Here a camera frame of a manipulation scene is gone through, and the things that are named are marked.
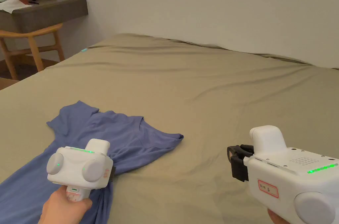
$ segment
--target speaker grille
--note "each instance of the speaker grille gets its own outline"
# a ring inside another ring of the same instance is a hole
[[[308,165],[308,164],[312,164],[312,163],[317,163],[320,162],[319,160],[313,159],[313,158],[308,158],[308,157],[300,157],[300,158],[294,158],[291,159],[290,162],[293,162],[295,164],[298,165]]]

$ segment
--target white towel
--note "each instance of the white towel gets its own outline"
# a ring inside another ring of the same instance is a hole
[[[19,0],[8,0],[0,3],[0,10],[4,10],[8,13],[13,13],[14,10],[30,7],[32,5],[26,5]]]

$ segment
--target led indicator strip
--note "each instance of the led indicator strip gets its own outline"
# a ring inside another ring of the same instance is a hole
[[[87,152],[87,153],[94,153],[92,151],[86,151],[84,149],[80,149],[80,148],[75,148],[75,147],[71,147],[70,149],[74,149],[74,150],[78,150],[78,151],[83,151],[83,152]]]
[[[321,168],[316,168],[316,169],[308,171],[308,173],[311,174],[311,173],[314,173],[314,172],[318,172],[318,171],[328,169],[328,168],[331,168],[331,167],[336,167],[336,166],[339,166],[339,164],[332,164],[332,165],[324,166],[324,167],[321,167]]]

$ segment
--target wooden chair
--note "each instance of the wooden chair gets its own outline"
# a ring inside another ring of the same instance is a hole
[[[59,33],[58,33],[58,30],[61,27],[62,27],[62,24],[57,24],[54,26],[50,26],[44,29],[40,29],[37,31],[25,33],[25,34],[0,30],[0,47],[4,54],[6,65],[11,73],[12,79],[18,80],[18,75],[14,67],[13,56],[24,58],[27,54],[33,54],[34,63],[37,66],[38,71],[44,70],[44,65],[42,63],[40,52],[56,50],[58,51],[60,61],[65,60],[65,56],[63,54],[63,50],[62,50],[60,38],[59,38]],[[49,33],[53,33],[55,44],[52,46],[38,47],[37,42],[34,40],[34,37],[46,35]],[[30,49],[9,51],[6,46],[4,38],[27,38]]]

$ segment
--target bed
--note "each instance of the bed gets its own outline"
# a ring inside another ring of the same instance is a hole
[[[46,122],[82,100],[185,136],[114,179],[109,224],[268,224],[232,178],[227,147],[251,144],[250,129],[270,124],[290,147],[339,157],[338,99],[335,69],[121,34],[0,91],[0,182],[54,140]]]

